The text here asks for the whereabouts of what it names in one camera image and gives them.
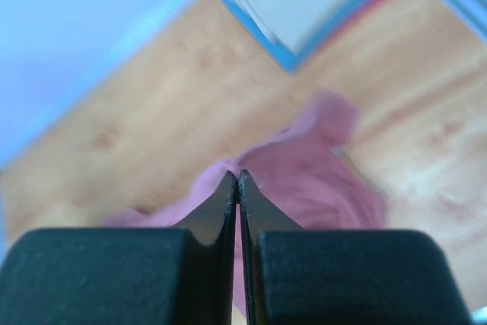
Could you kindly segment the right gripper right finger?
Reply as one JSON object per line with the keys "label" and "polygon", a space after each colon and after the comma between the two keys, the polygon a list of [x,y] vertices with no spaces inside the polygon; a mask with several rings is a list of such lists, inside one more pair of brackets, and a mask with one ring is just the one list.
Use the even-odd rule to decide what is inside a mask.
{"label": "right gripper right finger", "polygon": [[444,251],[421,231],[306,230],[239,179],[250,324],[470,324]]}

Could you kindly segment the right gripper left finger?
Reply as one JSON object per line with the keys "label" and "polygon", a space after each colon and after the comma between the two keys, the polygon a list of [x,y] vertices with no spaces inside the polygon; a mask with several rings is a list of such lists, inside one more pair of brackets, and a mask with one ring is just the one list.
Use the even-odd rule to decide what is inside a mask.
{"label": "right gripper left finger", "polygon": [[1,266],[3,324],[229,324],[237,180],[172,228],[39,228]]}

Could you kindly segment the pink t shirt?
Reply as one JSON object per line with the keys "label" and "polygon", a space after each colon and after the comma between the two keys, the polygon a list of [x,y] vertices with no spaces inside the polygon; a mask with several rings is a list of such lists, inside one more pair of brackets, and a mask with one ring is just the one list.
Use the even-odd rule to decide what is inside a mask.
{"label": "pink t shirt", "polygon": [[127,209],[104,224],[175,225],[215,192],[227,172],[238,176],[248,170],[260,192],[305,229],[382,228],[383,198],[336,153],[350,139],[357,115],[356,108],[339,94],[321,94],[287,129],[207,167],[182,199],[153,213]]}

